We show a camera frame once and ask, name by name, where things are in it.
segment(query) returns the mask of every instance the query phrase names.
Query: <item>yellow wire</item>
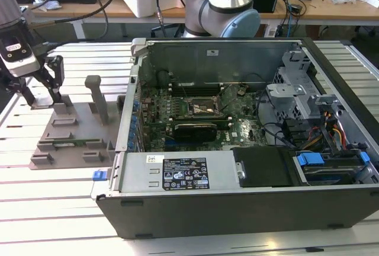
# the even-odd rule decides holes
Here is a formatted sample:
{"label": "yellow wire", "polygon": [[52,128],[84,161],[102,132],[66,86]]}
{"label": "yellow wire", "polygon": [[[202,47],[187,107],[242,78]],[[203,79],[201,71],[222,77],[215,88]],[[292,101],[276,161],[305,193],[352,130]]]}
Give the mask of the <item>yellow wire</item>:
{"label": "yellow wire", "polygon": [[335,132],[337,132],[338,133],[338,135],[339,135],[339,140],[340,140],[340,142],[341,142],[341,145],[343,146],[343,144],[342,144],[342,142],[343,142],[343,139],[342,139],[342,135],[341,135],[341,132],[338,130],[338,129],[333,129]]}
{"label": "yellow wire", "polygon": [[314,141],[306,145],[303,149],[308,148],[311,145],[314,145],[316,142],[318,142],[322,138],[322,135],[318,136]]}

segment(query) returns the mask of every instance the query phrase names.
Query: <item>wooden desk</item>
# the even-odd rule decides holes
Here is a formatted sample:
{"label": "wooden desk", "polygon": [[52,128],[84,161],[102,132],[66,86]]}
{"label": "wooden desk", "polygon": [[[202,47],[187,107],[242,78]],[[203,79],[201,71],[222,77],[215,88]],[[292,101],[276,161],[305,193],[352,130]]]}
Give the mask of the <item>wooden desk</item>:
{"label": "wooden desk", "polygon": [[[379,8],[374,8],[366,2],[356,1],[356,4],[332,4],[328,0],[304,1],[307,12],[302,16],[299,24],[302,25],[379,25]],[[76,17],[90,13],[98,8],[97,4],[62,4],[63,8],[43,12],[36,10],[36,22],[56,20],[57,18]],[[136,18],[123,0],[113,0],[106,9],[110,23],[157,23],[154,16]],[[184,8],[164,10],[165,23],[184,23]],[[104,16],[97,14],[91,18],[73,22],[78,38],[84,38],[82,23],[102,23]],[[285,5],[278,1],[274,13],[262,13],[262,24],[268,25],[266,35],[272,33],[274,28],[285,17]]]}

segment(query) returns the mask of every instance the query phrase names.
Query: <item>red wire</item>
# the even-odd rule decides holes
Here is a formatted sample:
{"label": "red wire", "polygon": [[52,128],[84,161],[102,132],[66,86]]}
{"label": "red wire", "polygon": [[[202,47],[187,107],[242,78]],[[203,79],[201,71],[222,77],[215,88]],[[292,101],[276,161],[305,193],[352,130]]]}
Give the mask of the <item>red wire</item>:
{"label": "red wire", "polygon": [[319,127],[314,127],[314,128],[312,128],[312,129],[310,130],[308,140],[310,140],[313,131],[314,131],[314,130],[318,130],[318,129],[320,129],[320,128],[319,128]]}

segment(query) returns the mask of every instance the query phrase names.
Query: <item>slotted metal table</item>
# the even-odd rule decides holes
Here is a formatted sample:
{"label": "slotted metal table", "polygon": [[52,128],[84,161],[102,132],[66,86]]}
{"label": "slotted metal table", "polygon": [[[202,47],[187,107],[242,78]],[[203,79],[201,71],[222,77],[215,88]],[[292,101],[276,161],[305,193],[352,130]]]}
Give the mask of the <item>slotted metal table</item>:
{"label": "slotted metal table", "polygon": [[[354,47],[338,41],[316,44],[379,120],[379,73]],[[84,43],[60,47],[65,58],[61,90],[75,102],[90,102],[87,75],[100,75],[108,101],[125,93],[130,43]],[[318,77],[326,91],[329,86]],[[30,82],[34,93],[44,91]],[[92,173],[99,168],[31,171],[30,156],[52,113],[31,111],[14,96],[0,115],[0,255],[378,255],[379,212],[351,229],[125,241],[91,199]],[[196,221],[196,214],[187,216]]]}

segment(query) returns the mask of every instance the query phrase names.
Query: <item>motherboard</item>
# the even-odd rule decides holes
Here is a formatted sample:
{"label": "motherboard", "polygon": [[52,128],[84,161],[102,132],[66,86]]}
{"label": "motherboard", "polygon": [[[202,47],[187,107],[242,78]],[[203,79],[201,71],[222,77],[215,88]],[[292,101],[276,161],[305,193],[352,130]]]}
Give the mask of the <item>motherboard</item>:
{"label": "motherboard", "polygon": [[246,85],[206,89],[142,87],[144,149],[220,151],[267,145]]}

